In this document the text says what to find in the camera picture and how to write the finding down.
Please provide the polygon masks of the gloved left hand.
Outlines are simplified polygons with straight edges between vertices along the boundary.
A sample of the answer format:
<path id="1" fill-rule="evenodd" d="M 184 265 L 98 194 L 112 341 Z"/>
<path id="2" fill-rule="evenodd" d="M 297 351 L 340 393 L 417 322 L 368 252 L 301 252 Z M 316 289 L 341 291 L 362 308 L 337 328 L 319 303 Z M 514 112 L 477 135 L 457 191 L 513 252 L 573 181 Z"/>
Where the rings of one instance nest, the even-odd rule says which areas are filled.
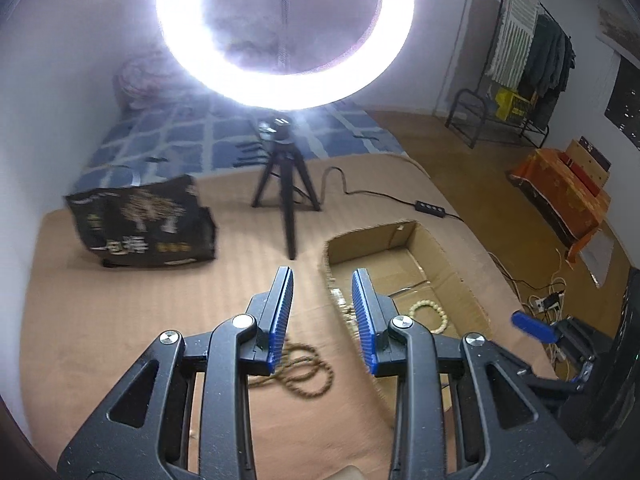
<path id="1" fill-rule="evenodd" d="M 367 478 L 359 468 L 348 465 L 326 478 L 326 480 L 367 480 Z"/>

